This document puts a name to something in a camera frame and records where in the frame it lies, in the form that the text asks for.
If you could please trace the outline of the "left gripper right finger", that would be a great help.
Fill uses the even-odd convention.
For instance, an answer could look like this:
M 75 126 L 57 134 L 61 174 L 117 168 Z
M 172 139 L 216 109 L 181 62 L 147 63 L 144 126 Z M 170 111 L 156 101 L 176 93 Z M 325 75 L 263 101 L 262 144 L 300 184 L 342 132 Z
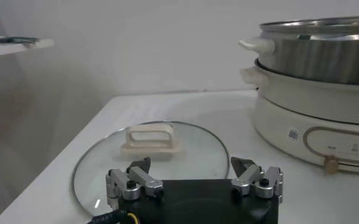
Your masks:
M 232 190 L 240 197 L 254 194 L 262 199 L 276 196 L 279 203 L 283 202 L 284 174 L 279 167 L 263 170 L 251 159 L 231 157 L 230 159 L 236 178 L 231 180 Z

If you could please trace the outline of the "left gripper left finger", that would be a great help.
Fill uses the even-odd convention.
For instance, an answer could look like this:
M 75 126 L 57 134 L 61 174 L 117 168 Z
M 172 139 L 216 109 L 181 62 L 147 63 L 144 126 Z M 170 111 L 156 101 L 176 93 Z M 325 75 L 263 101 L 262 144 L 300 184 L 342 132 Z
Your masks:
M 150 157 L 133 161 L 123 172 L 110 169 L 105 176 L 107 204 L 115 209 L 119 199 L 137 201 L 143 192 L 150 198 L 161 199 L 164 195 L 163 181 L 149 175 Z

